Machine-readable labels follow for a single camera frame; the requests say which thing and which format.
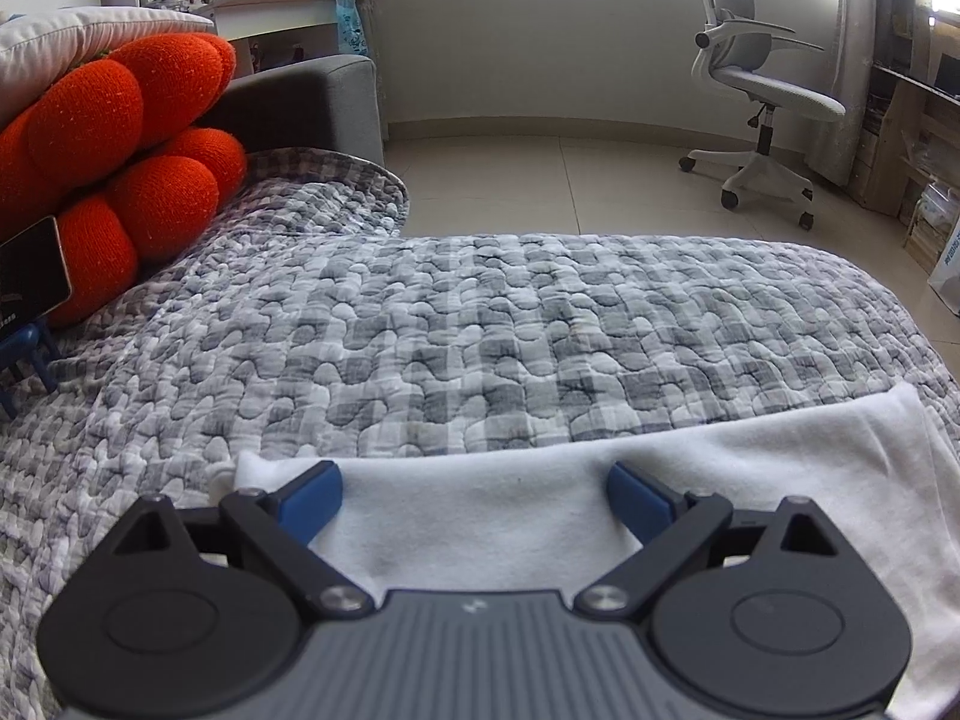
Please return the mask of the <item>white Pooh t-shirt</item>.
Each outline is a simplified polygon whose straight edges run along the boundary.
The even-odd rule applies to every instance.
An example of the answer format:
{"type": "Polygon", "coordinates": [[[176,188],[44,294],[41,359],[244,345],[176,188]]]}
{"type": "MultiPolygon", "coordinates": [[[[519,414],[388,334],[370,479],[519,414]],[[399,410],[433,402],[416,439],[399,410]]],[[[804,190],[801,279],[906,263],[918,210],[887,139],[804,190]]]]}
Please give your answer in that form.
{"type": "Polygon", "coordinates": [[[916,388],[621,439],[438,457],[339,458],[342,509],[309,548],[371,595],[391,590],[573,596],[640,546],[605,495],[633,461],[681,491],[771,509],[807,496],[905,613],[898,718],[958,692],[958,455],[916,388]]]}

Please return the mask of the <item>grey office chair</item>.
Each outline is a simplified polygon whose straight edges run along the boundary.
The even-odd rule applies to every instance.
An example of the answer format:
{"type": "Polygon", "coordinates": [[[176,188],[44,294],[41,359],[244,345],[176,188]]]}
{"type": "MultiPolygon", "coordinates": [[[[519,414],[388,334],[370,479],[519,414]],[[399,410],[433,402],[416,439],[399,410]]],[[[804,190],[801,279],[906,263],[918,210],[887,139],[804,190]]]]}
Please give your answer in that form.
{"type": "Polygon", "coordinates": [[[748,125],[757,131],[757,143],[750,151],[709,151],[692,149],[679,160],[679,169],[690,172],[701,163],[732,166],[736,172],[721,185],[722,208],[734,211],[740,203],[739,192],[755,182],[771,197],[789,200],[800,206],[799,227],[814,227],[814,184],[771,154],[775,138],[775,114],[787,110],[807,121],[836,124],[843,121],[846,107],[827,94],[812,91],[796,83],[778,80],[761,71],[777,50],[817,52],[817,44],[807,43],[787,26],[757,18],[755,0],[701,0],[704,27],[695,34],[697,57],[692,65],[692,80],[708,91],[742,94],[758,106],[748,125]]]}

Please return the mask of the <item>blue phone stand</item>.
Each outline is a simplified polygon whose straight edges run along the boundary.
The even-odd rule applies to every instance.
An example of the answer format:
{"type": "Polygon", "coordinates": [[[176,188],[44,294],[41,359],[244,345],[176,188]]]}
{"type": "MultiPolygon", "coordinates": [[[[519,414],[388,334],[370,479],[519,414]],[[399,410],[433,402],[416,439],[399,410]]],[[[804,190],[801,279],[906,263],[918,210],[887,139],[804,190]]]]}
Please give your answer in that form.
{"type": "Polygon", "coordinates": [[[60,358],[60,349],[44,317],[14,327],[3,320],[0,341],[0,366],[7,369],[16,382],[25,380],[21,364],[29,364],[44,388],[52,394],[59,388],[49,364],[60,358]]]}

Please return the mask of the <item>white blue paper bag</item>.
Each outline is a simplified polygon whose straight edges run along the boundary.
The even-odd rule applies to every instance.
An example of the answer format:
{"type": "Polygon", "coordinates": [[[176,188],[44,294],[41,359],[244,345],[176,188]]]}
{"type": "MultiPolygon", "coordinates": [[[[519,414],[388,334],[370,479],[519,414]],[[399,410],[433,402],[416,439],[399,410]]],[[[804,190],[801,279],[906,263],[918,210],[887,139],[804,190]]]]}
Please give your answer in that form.
{"type": "Polygon", "coordinates": [[[960,221],[942,250],[928,284],[954,316],[960,316],[960,221]]]}

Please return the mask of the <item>smartphone with gold edge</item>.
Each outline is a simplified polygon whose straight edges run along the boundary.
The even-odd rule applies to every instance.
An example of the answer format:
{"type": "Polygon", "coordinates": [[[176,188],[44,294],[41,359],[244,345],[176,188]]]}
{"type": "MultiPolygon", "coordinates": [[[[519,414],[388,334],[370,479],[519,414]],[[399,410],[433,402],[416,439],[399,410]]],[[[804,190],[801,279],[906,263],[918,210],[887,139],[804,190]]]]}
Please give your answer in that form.
{"type": "Polygon", "coordinates": [[[2,335],[47,316],[71,296],[59,226],[47,216],[0,247],[2,335]]]}

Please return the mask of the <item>grey right curtain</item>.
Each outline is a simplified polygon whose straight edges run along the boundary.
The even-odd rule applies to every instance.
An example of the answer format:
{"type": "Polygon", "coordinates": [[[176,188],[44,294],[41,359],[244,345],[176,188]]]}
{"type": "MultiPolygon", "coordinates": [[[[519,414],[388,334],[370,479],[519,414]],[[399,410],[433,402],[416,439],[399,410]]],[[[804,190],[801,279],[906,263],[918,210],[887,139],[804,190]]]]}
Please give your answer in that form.
{"type": "Polygon", "coordinates": [[[848,183],[866,114],[880,7],[887,0],[838,0],[828,94],[844,106],[838,122],[817,124],[805,164],[830,184],[848,183]]]}

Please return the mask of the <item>grey white checkered quilt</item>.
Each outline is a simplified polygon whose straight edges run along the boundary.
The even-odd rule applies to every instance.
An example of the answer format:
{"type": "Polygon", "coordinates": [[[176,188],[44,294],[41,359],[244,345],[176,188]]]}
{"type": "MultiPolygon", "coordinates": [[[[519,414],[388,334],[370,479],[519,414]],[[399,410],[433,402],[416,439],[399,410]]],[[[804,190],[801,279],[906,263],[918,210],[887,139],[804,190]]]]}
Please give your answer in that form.
{"type": "Polygon", "coordinates": [[[901,302],[836,255],[665,236],[404,238],[404,184],[333,151],[256,154],[178,260],[59,333],[59,387],[2,426],[2,712],[57,704],[37,622],[143,493],[200,505],[242,452],[529,450],[771,416],[765,449],[659,478],[747,507],[814,496],[907,613],[893,702],[958,692],[958,383],[901,302]]]}

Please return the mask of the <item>orange knotted plush cushion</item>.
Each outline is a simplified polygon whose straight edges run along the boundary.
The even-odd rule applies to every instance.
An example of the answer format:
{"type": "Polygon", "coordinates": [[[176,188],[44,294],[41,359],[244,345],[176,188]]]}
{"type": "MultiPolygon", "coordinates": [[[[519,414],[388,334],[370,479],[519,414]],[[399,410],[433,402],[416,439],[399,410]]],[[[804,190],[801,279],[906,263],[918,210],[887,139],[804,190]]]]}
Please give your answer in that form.
{"type": "Polygon", "coordinates": [[[208,32],[140,37],[78,64],[2,128],[2,236],[59,226],[82,322],[181,255],[244,182],[238,138],[197,121],[233,80],[236,52],[208,32]]]}

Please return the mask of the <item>white pillow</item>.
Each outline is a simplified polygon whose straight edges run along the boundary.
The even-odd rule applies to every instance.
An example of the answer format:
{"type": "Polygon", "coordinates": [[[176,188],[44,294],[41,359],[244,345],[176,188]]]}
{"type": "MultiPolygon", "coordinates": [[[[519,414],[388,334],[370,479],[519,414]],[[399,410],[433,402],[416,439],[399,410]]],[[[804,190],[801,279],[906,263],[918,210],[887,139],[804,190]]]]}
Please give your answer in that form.
{"type": "Polygon", "coordinates": [[[73,7],[16,15],[2,23],[2,127],[96,55],[140,37],[213,31],[208,18],[162,8],[73,7]]]}

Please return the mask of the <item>wooden computer desk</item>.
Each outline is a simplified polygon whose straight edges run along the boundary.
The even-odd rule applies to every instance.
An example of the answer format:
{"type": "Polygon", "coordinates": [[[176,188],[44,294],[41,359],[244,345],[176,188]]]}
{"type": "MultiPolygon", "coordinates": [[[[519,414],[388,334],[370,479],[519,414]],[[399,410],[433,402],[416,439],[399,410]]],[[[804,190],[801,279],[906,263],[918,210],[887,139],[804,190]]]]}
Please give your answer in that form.
{"type": "Polygon", "coordinates": [[[958,221],[958,16],[931,0],[885,0],[848,190],[907,228],[934,270],[958,221]]]}

